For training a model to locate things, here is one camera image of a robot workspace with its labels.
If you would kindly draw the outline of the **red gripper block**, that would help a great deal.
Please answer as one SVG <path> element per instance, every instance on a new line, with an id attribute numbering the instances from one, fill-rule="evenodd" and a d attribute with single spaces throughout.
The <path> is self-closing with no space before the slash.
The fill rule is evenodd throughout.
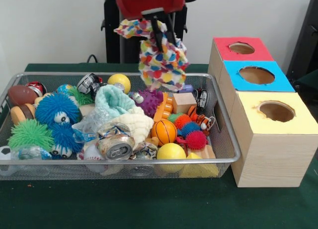
<path id="1" fill-rule="evenodd" d="M 140 19 L 144 15 L 164 12 L 163 18 L 167 27 L 166 37 L 169 43 L 176 46 L 174 29 L 168 13 L 182 10 L 185 0 L 116 0 L 116 3 L 120 12 L 126 19 Z M 158 26 L 157 17 L 152 15 L 150 21 L 157 48 L 160 52 L 163 52 L 162 31 Z"/>

